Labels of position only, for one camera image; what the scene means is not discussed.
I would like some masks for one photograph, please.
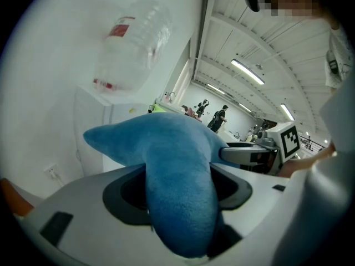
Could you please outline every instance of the white wall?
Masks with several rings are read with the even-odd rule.
[[[133,1],[36,0],[30,7],[2,60],[2,177],[47,197],[59,186],[44,175],[45,167],[56,163],[63,182],[83,176],[75,156],[75,86],[92,82],[103,38]],[[157,1],[170,9],[174,31],[135,96],[143,103],[153,103],[161,94],[200,23],[202,0]]]
[[[191,77],[192,77],[192,72],[193,72],[193,67],[194,67],[194,58],[190,58],[184,68],[182,69],[180,76],[174,86],[173,91],[176,93],[176,98],[173,100],[173,104],[179,104],[182,96],[184,95],[186,88],[189,86]]]
[[[178,81],[180,74],[186,64],[186,62],[189,60],[189,48],[190,48],[190,44],[188,43],[184,49],[184,51],[182,52],[179,61],[176,63],[176,66],[173,70],[173,72],[171,73],[171,76],[166,84],[166,87],[164,89],[164,93],[170,93],[172,91],[174,91],[174,87],[176,82]]]
[[[221,110],[224,105],[229,107],[226,112],[227,122],[225,123],[225,130],[229,130],[232,133],[238,132],[241,135],[241,138],[245,138],[250,127],[255,126],[255,124],[260,125],[262,123],[262,121],[258,121],[248,116],[234,105],[194,84],[190,84],[188,86],[182,100],[180,101],[180,105],[186,105],[196,111],[194,106],[197,106],[197,104],[202,102],[204,99],[208,99],[210,102],[210,105],[206,107],[204,114],[209,112],[210,115],[213,116],[213,114],[216,111]]]

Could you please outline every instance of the ceiling light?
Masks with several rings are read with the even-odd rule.
[[[243,106],[242,104],[239,104],[242,108],[246,109],[247,111],[251,112],[251,110],[249,108],[246,108],[245,106]]]
[[[221,91],[220,89],[217,89],[215,86],[212,86],[212,85],[210,85],[210,84],[207,84],[207,86],[209,86],[210,88],[212,88],[212,89],[218,91],[218,92],[221,93],[221,94],[224,94],[224,91]]]
[[[288,118],[291,119],[292,121],[294,121],[295,119],[293,118],[292,114],[288,110],[287,106],[285,104],[281,104],[281,107],[286,112]]]
[[[265,82],[260,79],[253,71],[251,71],[249,68],[245,67],[243,64],[238,62],[237,60],[233,59],[231,62],[234,66],[238,67],[240,70],[242,70],[244,73],[248,74],[251,78],[253,78],[259,85],[265,84]]]

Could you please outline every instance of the orange object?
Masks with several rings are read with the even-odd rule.
[[[15,190],[6,178],[0,180],[0,187],[12,213],[24,217],[34,208]]]

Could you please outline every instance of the electrical outlet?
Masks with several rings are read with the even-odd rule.
[[[47,168],[45,168],[44,170],[45,175],[49,178],[49,179],[54,179],[54,175],[58,174],[58,167],[56,164],[53,164]]]

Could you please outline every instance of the red label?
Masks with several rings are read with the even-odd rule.
[[[123,37],[124,34],[126,33],[129,25],[128,24],[118,24],[113,27],[111,30],[109,37],[115,36],[115,37]]]
[[[102,80],[98,80],[98,79],[94,79],[94,83],[95,84],[100,84],[104,87],[106,87],[107,89],[111,89],[111,90],[117,90],[117,86],[116,85],[113,85],[113,84],[110,84],[110,83],[106,83],[105,81],[102,81]]]
[[[112,28],[109,37],[123,37],[133,20],[135,20],[135,17],[119,18],[117,25]]]

